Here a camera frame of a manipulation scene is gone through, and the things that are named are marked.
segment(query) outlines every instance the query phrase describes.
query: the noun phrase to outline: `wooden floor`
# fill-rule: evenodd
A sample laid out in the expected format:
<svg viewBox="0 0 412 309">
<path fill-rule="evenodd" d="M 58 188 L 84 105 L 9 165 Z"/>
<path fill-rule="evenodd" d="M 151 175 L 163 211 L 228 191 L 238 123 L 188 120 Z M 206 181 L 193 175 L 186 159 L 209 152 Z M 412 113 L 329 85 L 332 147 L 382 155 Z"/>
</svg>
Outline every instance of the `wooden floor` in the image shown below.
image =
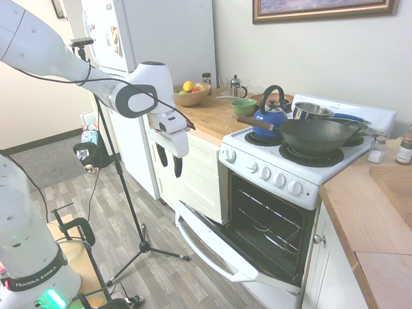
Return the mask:
<svg viewBox="0 0 412 309">
<path fill-rule="evenodd" d="M 49 210 L 73 202 L 59 213 L 87 218 L 96 176 L 97 173 L 85 174 L 46 188 L 44 192 Z M 174 226 L 174 211 L 168 205 L 154 201 L 126 170 L 124 176 L 138 220 L 147 226 L 151 246 L 192 258 L 187 262 L 156 252 L 141 254 L 120 277 L 129 297 L 136 294 L 144 297 L 145 303 L 141 308 L 146 309 L 264 308 L 241 284 L 229 282 L 193 252 Z M 40 194 L 35 192 L 32 196 L 45 218 Z M 49 216 L 49 220 L 54 220 L 54 217 Z M 93 255 L 104 281 L 107 281 L 139 251 L 140 242 L 113 165 L 100 172 L 91 200 L 90 224 L 97 240 Z M 203 251 L 207 250 L 198 244 Z M 216 256 L 209 254 L 209 257 L 225 268 Z M 113 298 L 116 297 L 125 297 L 120 285 L 113 294 Z"/>
</svg>

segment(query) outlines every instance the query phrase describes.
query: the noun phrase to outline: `framed picture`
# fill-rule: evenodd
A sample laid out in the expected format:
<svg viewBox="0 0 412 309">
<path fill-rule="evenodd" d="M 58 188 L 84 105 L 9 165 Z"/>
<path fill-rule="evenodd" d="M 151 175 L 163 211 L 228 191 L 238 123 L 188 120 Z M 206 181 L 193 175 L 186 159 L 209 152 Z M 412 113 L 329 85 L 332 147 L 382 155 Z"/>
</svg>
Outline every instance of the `framed picture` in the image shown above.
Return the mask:
<svg viewBox="0 0 412 309">
<path fill-rule="evenodd" d="M 399 0 L 253 0 L 253 23 L 395 15 Z"/>
<path fill-rule="evenodd" d="M 60 4 L 60 0 L 51 0 L 51 3 L 53 3 L 54 12 L 56 12 L 57 18 L 64 18 L 64 13 L 62 5 Z"/>
</svg>

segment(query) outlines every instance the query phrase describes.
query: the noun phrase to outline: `green light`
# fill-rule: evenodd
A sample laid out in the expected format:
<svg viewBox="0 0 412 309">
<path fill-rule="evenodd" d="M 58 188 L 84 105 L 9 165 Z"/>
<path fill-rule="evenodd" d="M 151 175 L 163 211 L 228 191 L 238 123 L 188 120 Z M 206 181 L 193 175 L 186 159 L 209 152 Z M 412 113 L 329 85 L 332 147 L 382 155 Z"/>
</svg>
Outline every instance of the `green light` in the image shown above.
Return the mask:
<svg viewBox="0 0 412 309">
<path fill-rule="evenodd" d="M 66 302 L 63 300 L 63 298 L 60 297 L 60 295 L 53 290 L 52 288 L 48 289 L 46 291 L 46 297 L 49 299 L 49 301 L 52 303 L 54 308 L 57 309 L 65 309 L 66 307 Z"/>
</svg>

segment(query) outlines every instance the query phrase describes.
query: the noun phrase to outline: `open oven door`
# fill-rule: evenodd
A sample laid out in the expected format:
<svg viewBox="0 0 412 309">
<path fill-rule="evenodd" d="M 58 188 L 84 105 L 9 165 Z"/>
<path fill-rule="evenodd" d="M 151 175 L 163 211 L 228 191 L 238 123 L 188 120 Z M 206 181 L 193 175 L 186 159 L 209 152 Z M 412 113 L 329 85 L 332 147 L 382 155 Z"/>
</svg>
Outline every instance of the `open oven door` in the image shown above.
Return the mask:
<svg viewBox="0 0 412 309">
<path fill-rule="evenodd" d="M 280 298 L 285 299 L 288 304 L 293 303 L 291 306 L 288 305 L 282 308 L 295 308 L 296 301 L 301 293 L 301 287 L 277 279 L 273 272 L 268 272 L 268 265 L 265 265 L 264 261 L 259 263 L 259 261 L 256 261 L 259 259 L 258 256 L 253 256 L 251 252 L 247 252 L 244 248 L 232 243 L 230 238 L 225 236 L 225 227 L 223 225 L 211 221 L 191 209 L 184 202 L 179 201 L 175 207 L 176 226 L 186 242 L 204 262 L 232 282 L 246 283 L 246 286 L 247 283 L 263 283 L 277 288 Z M 183 221 L 209 248 L 224 259 L 232 269 L 235 268 L 237 272 L 231 274 L 211 261 L 189 237 L 183 226 Z"/>
</svg>

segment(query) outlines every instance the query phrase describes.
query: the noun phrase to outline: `white refrigerator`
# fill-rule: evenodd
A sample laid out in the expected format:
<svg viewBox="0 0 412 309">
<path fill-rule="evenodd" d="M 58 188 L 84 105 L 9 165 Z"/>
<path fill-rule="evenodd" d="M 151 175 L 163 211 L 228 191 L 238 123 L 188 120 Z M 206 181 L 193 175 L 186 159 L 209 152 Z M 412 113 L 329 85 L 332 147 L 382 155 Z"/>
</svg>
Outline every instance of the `white refrigerator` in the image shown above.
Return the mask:
<svg viewBox="0 0 412 309">
<path fill-rule="evenodd" d="M 212 0 L 82 0 L 82 7 L 100 70 L 124 76 L 142 61 L 160 61 L 174 86 L 201 82 L 202 73 L 210 72 L 216 87 Z M 127 171 L 159 199 L 142 117 L 111 118 Z"/>
</svg>

